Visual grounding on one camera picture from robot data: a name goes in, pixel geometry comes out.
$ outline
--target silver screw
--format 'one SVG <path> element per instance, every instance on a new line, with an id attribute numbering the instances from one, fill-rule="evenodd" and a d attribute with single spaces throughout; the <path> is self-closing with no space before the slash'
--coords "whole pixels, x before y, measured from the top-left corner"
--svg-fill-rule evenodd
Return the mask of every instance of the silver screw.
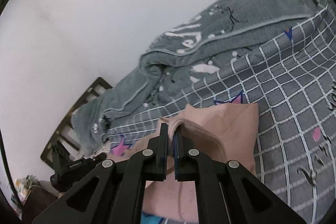
<path id="1" fill-rule="evenodd" d="M 113 165 L 113 161 L 111 160 L 104 160 L 102 163 L 103 167 L 108 168 L 111 167 Z"/>
<path id="2" fill-rule="evenodd" d="M 144 156 L 151 156 L 153 154 L 153 151 L 150 149 L 145 149 L 144 151 L 142 151 Z"/>
<path id="3" fill-rule="evenodd" d="M 239 162 L 238 161 L 236 161 L 236 160 L 230 160 L 229 161 L 229 166 L 231 167 L 231 168 L 238 168 L 238 166 L 239 166 Z"/>
<path id="4" fill-rule="evenodd" d="M 188 153 L 190 156 L 197 156 L 200 152 L 197 149 L 190 149 Z"/>

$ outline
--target black wire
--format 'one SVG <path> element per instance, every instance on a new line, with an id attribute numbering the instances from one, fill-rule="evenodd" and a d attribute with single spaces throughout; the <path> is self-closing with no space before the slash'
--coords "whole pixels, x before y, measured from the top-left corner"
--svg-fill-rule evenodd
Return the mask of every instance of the black wire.
<path id="1" fill-rule="evenodd" d="M 22 209 L 23 206 L 22 206 L 21 200 L 20 200 L 20 198 L 19 198 L 19 196 L 17 194 L 17 191 L 16 191 L 16 189 L 14 187 L 14 183 L 13 183 L 13 179 L 12 179 L 11 173 L 9 172 L 9 167 L 8 167 L 8 162 L 7 162 L 5 147 L 3 145 L 3 139 L 2 139 L 1 129 L 0 129 L 0 150 L 1 150 L 1 157 L 2 157 L 3 166 L 5 168 L 5 172 L 6 172 L 6 175 L 7 175 L 7 179 L 9 181 L 10 188 L 12 189 L 14 197 L 15 197 L 15 199 L 17 201 L 17 206 L 20 209 Z"/>

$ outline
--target gray checkered bed sheet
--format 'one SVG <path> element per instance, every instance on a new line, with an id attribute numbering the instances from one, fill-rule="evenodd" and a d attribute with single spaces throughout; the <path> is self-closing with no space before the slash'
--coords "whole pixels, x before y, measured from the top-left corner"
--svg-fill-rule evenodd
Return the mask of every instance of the gray checkered bed sheet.
<path id="1" fill-rule="evenodd" d="M 258 103 L 257 177 L 307 223 L 317 223 L 335 199 L 336 22 L 334 3 L 320 0 L 314 16 L 239 58 L 231 67 L 180 91 L 168 104 L 138 109 L 108 135 L 134 143 L 187 103 L 210 107 L 244 92 Z M 322 138 L 314 140 L 320 128 Z"/>

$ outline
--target pink garment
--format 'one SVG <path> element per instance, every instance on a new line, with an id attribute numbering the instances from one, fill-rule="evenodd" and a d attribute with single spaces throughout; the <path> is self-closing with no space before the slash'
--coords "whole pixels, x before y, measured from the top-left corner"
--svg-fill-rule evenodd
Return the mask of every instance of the pink garment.
<path id="1" fill-rule="evenodd" d="M 168 123 L 169 142 L 175 129 L 181 126 L 182 135 L 193 140 L 194 147 L 208 154 L 213 160 L 239 161 L 255 174 L 253 148 L 258 133 L 257 104 L 220 104 L 208 108 L 187 105 L 174 118 L 159 119 L 158 129 L 139 140 L 125 156 L 147 147 L 150 138 L 159 135 L 162 122 Z M 108 155 L 115 161 L 125 158 Z M 175 219 L 181 222 L 198 222 L 194 182 L 178 182 L 174 175 L 174 159 L 168 157 L 167 179 L 163 182 L 147 182 L 142 210 L 149 214 Z"/>

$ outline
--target white wall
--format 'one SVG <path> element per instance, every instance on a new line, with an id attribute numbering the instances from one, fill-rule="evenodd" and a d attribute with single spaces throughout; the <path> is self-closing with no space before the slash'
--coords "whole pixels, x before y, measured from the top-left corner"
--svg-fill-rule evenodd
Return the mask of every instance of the white wall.
<path id="1" fill-rule="evenodd" d="M 115 85 L 155 36 L 213 1 L 10 0 L 0 17 L 0 126 L 13 177 L 48 180 L 40 154 L 90 83 Z"/>

